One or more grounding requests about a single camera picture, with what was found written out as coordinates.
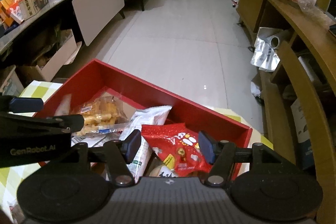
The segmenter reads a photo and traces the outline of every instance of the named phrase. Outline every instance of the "screw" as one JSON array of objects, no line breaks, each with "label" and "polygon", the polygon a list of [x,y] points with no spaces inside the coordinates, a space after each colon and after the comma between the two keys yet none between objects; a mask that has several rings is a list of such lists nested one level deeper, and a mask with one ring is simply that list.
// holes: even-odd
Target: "screw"
[{"label": "screw", "polygon": [[208,182],[214,185],[218,185],[223,183],[224,178],[222,178],[221,176],[210,176],[208,177]]},{"label": "screw", "polygon": [[129,184],[132,182],[132,178],[128,175],[117,176],[115,182],[120,185]]},{"label": "screw", "polygon": [[69,129],[65,129],[65,128],[61,129],[61,131],[62,131],[63,133],[70,133],[70,130],[69,130]]}]

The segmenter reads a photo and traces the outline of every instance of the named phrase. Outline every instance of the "sofa leg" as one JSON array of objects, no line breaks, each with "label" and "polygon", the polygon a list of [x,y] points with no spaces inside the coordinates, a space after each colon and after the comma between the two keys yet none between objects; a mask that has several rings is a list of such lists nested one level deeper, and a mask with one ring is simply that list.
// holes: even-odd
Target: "sofa leg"
[{"label": "sofa leg", "polygon": [[120,10],[119,14],[122,16],[123,19],[125,19],[125,14],[124,14],[123,10]]},{"label": "sofa leg", "polygon": [[144,11],[145,10],[145,6],[144,6],[144,3],[143,3],[143,0],[140,0],[140,5],[141,5],[141,10]]}]

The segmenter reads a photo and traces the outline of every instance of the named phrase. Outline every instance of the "red tray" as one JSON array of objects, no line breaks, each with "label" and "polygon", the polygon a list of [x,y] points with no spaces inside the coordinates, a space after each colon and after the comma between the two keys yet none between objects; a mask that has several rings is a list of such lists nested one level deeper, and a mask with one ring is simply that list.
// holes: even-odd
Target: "red tray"
[{"label": "red tray", "polygon": [[[251,137],[252,128],[97,59],[68,79],[35,116],[53,116],[66,94],[72,94],[71,108],[74,108],[99,97],[103,92],[138,109],[171,105],[173,108],[166,123],[184,122],[195,133],[205,130],[216,140],[228,140],[238,147],[247,147]],[[233,178],[237,176],[240,166],[236,164]]]}]

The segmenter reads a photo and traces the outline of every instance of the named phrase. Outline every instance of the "black circular disc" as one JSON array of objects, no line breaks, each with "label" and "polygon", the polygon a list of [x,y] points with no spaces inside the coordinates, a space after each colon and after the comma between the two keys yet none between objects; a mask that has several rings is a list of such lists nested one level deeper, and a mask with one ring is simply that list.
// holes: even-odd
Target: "black circular disc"
[{"label": "black circular disc", "polygon": [[309,175],[238,176],[231,186],[234,202],[246,213],[269,221],[295,221],[316,210],[322,188]]},{"label": "black circular disc", "polygon": [[20,184],[17,201],[33,219],[68,222],[94,213],[108,193],[108,182],[90,171],[74,175],[33,174]]}]

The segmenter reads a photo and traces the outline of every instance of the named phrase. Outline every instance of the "red snack bag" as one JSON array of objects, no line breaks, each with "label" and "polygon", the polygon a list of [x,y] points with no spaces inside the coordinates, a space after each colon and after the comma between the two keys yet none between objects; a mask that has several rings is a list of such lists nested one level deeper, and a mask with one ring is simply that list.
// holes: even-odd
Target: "red snack bag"
[{"label": "red snack bag", "polygon": [[184,123],[165,126],[143,124],[141,135],[160,160],[179,177],[195,171],[210,171],[211,165],[200,152],[198,135],[188,130]]}]

